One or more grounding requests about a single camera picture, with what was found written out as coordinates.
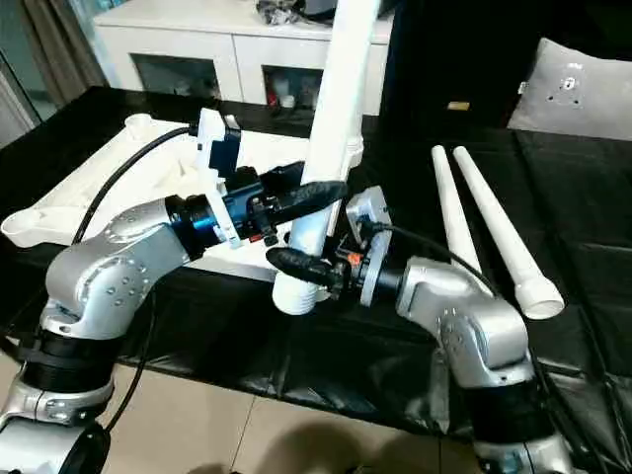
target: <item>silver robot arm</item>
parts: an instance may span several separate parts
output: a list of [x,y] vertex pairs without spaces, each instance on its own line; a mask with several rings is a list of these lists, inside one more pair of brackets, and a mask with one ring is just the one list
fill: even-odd
[[359,290],[364,306],[394,299],[400,316],[432,334],[461,389],[485,472],[575,472],[541,401],[520,314],[453,265],[413,257],[403,272],[388,269],[391,232],[362,236],[371,223],[390,224],[380,187],[353,197],[347,215],[359,253],[339,246],[328,256],[333,265],[294,249],[270,249],[268,259],[293,277],[326,285],[334,297],[346,289]]
[[0,412],[0,471],[100,472],[109,437],[95,422],[114,392],[122,336],[152,285],[190,260],[163,199],[131,208],[61,252],[46,274],[39,346]]
[[484,293],[464,270],[413,257],[396,308],[443,347],[485,472],[575,472],[540,400],[526,327],[510,304]]
[[110,437],[95,420],[114,391],[122,338],[151,287],[229,238],[275,244],[276,225],[345,195],[341,182],[299,186],[301,172],[302,163],[262,176],[240,168],[219,203],[204,195],[154,200],[60,253],[46,274],[49,299],[35,340],[21,349],[24,363],[0,411],[0,473],[101,472]]

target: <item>pipe end cap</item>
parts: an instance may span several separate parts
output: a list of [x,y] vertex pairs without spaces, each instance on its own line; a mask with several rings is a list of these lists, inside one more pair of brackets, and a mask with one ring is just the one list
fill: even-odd
[[535,320],[557,316],[565,307],[564,298],[555,283],[543,275],[518,284],[515,287],[515,299],[524,316]]
[[318,286],[279,272],[273,287],[273,302],[279,311],[292,316],[309,313],[316,305]]

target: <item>white plastic tray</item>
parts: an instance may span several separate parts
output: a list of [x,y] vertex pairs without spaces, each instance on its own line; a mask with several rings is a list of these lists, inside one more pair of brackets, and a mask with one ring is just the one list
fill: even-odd
[[[2,233],[23,248],[44,242],[69,245],[90,201],[112,172],[144,144],[184,125],[145,114],[128,117],[123,130],[83,165],[34,205],[8,216],[0,227]],[[237,166],[252,166],[265,173],[275,166],[304,160],[308,145],[305,138],[243,131]],[[196,139],[182,135],[148,153],[113,186],[84,238],[101,232],[114,216],[134,205],[170,195],[185,198],[203,194],[195,169],[196,151]],[[281,225],[279,237],[289,228],[289,223]],[[265,254],[261,241],[245,241],[236,250],[221,244],[208,249],[189,267],[272,281],[276,271]]]

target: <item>white pvc pipe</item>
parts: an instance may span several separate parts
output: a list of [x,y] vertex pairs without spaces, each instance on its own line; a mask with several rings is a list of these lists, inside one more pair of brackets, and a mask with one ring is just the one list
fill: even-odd
[[[380,0],[338,2],[302,183],[341,177],[379,5]],[[320,256],[331,213],[329,206],[295,220],[289,245]],[[314,307],[317,289],[313,283],[278,273],[273,300],[285,313],[305,314]]]
[[515,298],[524,315],[546,319],[559,314],[564,309],[562,295],[542,274],[470,154],[459,146],[454,149],[454,158],[512,275]]
[[[364,153],[364,138],[362,137],[362,112],[364,110],[363,91],[364,80],[362,79],[357,107],[355,108],[354,118],[349,132],[349,140],[347,141],[347,152],[341,168],[340,181],[346,181],[349,177],[349,171],[351,168],[355,168],[362,161],[362,154]],[[341,200],[334,202],[334,207],[329,218],[329,225],[327,226],[327,235],[329,236],[334,235],[334,231],[336,230],[336,221],[338,220],[338,213],[340,212],[341,205]]]
[[[447,248],[474,267],[475,270],[481,272],[481,266],[478,262],[472,235],[470,234],[470,229],[465,219],[465,212],[463,212],[461,200],[458,197],[458,191],[456,190],[456,184],[452,177],[450,165],[447,162],[445,149],[437,145],[433,147],[432,155]],[[452,261],[452,264],[456,267],[463,268],[457,262]],[[476,281],[485,293],[490,296],[492,295],[492,292],[485,283],[478,279],[476,279]]]

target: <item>white cabinet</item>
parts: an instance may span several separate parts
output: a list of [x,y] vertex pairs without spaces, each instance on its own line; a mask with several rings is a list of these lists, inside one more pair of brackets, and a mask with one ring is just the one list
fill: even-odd
[[[279,76],[286,68],[294,83],[299,77],[312,88],[316,84],[317,91],[331,29],[302,23],[269,27],[255,3],[130,0],[96,17],[95,30],[114,71],[108,79],[124,89],[268,104],[271,74]],[[371,39],[364,94],[368,115],[379,114],[391,27],[392,18],[378,20]]]
[[196,92],[206,87],[208,96],[242,101],[230,35],[134,27],[97,31],[114,66],[114,87],[183,95],[204,95]]

